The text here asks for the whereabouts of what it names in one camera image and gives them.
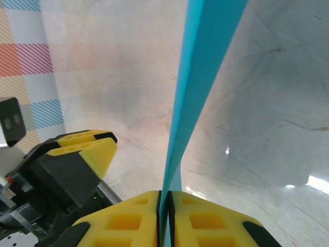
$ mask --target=plaid fabric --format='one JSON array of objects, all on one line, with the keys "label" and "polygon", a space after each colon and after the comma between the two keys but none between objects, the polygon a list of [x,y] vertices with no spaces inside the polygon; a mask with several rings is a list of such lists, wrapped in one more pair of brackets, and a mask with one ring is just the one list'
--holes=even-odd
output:
[{"label": "plaid fabric", "polygon": [[25,152],[65,132],[53,68],[39,0],[0,0],[0,97],[19,99]]}]

